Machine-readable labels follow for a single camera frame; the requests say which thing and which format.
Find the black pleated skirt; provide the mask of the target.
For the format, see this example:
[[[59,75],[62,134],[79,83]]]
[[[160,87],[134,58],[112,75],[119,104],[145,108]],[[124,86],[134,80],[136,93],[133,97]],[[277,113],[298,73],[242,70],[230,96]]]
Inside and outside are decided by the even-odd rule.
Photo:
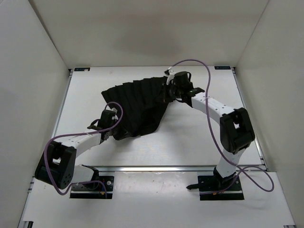
[[[167,77],[152,77],[116,85],[101,92],[104,100],[116,102],[123,109],[123,118],[114,128],[118,141],[155,132],[172,100],[164,100]]]

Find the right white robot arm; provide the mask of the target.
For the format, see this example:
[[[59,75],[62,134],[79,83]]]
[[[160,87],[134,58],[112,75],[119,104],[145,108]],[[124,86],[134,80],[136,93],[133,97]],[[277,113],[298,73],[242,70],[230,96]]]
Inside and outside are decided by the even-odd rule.
[[[163,84],[164,101],[176,100],[207,115],[219,125],[220,142],[223,147],[221,158],[215,168],[213,186],[224,190],[230,185],[230,179],[236,173],[236,166],[244,151],[255,140],[255,133],[245,108],[234,109],[214,98],[207,96],[207,91],[194,87],[190,81],[191,73],[174,73],[166,70],[167,82]]]

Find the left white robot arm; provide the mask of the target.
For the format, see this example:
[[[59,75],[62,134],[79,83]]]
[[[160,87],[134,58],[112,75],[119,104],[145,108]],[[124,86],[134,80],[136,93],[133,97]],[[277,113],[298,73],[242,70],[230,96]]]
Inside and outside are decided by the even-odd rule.
[[[114,109],[105,109],[101,117],[89,126],[89,132],[59,135],[51,139],[40,158],[34,177],[61,190],[69,189],[77,173],[76,183],[83,183],[88,189],[99,185],[99,177],[95,170],[88,166],[76,168],[76,158],[91,148],[100,145],[114,134],[124,116],[124,111],[118,114]]]

